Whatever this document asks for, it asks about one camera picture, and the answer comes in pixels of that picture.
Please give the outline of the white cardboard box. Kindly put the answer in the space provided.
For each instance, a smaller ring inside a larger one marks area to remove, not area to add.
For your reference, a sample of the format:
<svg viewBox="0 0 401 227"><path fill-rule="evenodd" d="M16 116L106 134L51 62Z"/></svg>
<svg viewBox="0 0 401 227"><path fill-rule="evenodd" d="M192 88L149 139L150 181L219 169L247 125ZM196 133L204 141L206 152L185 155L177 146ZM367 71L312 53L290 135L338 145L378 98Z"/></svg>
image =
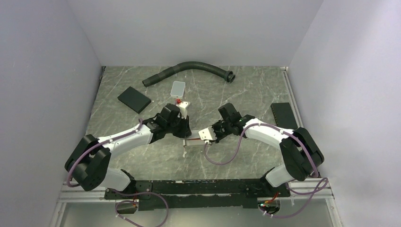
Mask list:
<svg viewBox="0 0 401 227"><path fill-rule="evenodd" d="M204 146L206 144L205 141L201 140L199 136L199 130L192 130L192 134L183 139L183 146L190 147L190 146Z"/></svg>

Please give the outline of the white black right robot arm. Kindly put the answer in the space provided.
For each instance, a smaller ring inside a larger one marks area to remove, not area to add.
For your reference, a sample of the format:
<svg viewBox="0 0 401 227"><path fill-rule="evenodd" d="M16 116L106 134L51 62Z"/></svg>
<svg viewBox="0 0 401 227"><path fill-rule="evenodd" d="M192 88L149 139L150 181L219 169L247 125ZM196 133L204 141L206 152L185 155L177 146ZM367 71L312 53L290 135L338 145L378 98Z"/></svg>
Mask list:
<svg viewBox="0 0 401 227"><path fill-rule="evenodd" d="M218 111L221 120L199 133L205 143L218 143L228 135L236 135L240 139L257 140L280 150L283 164L262 177L260 186L264 195L274 195L279 186L292 180L318 177L317 168L324 162L324 156L307 129L286 129L249 114L242 116L231 103L221 106Z"/></svg>

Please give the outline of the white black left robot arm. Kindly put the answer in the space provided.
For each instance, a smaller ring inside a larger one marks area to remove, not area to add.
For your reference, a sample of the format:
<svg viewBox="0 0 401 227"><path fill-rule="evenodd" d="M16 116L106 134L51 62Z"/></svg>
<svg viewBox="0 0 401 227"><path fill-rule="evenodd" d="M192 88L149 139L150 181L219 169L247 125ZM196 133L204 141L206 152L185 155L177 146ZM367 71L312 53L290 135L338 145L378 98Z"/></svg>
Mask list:
<svg viewBox="0 0 401 227"><path fill-rule="evenodd" d="M112 188L125 199L136 192L135 179L125 170L109 167L110 160L136 147L161 140L167 134L181 139L191 136L188 108L190 102L166 104L154 117L114 135L84 136L65 163L67 186L91 191Z"/></svg>

